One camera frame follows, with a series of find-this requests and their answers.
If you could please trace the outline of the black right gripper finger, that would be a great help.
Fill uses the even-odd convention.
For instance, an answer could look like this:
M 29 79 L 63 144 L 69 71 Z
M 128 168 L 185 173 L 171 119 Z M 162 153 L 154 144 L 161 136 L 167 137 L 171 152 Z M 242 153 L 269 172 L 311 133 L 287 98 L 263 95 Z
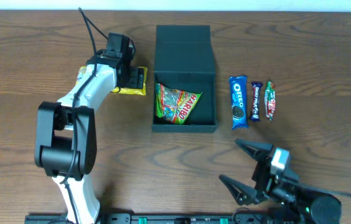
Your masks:
M 226 175 L 219 175 L 218 178 L 227 187 L 238 205 L 257 205 L 260 203 L 258 191 L 253 187 L 242 184 Z
M 243 139 L 236 139 L 235 143 L 255 161 L 261 161 L 266 159 L 270 155 L 274 147 L 270 143 L 253 142 Z

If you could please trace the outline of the yellow Hacks candy bag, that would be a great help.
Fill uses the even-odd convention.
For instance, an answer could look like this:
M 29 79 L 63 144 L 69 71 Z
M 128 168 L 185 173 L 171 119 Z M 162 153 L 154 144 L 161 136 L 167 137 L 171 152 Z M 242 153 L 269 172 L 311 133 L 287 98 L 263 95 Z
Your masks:
M 121 88 L 116 87 L 112 93 L 124 94 L 124 95 L 146 95 L 146 79 L 147 79 L 147 67 L 138 67 L 139 79 L 143 78 L 142 82 L 139 82 L 139 86 L 142 88 Z

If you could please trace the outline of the green Haribo gummy bag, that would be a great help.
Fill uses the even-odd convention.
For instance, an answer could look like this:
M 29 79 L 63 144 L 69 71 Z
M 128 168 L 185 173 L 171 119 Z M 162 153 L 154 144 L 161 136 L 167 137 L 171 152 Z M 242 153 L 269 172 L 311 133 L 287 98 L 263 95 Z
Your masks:
M 155 84 L 155 115 L 172 124 L 182 125 L 195 108 L 202 93 L 169 88 Z

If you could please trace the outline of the blue Oreo cookie pack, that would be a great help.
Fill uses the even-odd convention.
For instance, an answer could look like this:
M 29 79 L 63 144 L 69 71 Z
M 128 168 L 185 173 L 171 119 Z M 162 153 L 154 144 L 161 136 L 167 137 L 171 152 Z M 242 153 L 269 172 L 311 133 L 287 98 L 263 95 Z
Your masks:
M 248 128 L 246 112 L 247 76 L 230 77 L 230 98 L 232 107 L 232 129 Z

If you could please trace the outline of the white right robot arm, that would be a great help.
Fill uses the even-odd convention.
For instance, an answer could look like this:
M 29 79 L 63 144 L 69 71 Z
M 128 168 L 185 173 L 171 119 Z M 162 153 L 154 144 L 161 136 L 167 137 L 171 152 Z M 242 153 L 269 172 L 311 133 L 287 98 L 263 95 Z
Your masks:
M 330 193 L 309 189 L 299 183 L 299 175 L 289 168 L 288 150 L 263 142 L 236 139 L 236 145 L 257 164 L 252 175 L 254 187 L 242 184 L 226 175 L 219 179 L 239 205 L 258 205 L 266 200 L 280 203 L 290 216 L 282 222 L 339 223 L 342 204 Z

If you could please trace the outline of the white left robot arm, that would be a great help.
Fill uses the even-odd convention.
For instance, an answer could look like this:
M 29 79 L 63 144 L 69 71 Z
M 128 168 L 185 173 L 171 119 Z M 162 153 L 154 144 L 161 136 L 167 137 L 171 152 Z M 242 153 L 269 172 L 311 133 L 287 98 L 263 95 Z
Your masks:
M 144 93 L 146 67 L 132 67 L 130 57 L 100 50 L 78 71 L 75 86 L 56 102 L 37 110 L 35 164 L 59 187 L 67 214 L 47 223 L 96 223 L 101 205 L 90 173 L 97 153 L 95 113 L 110 93 Z

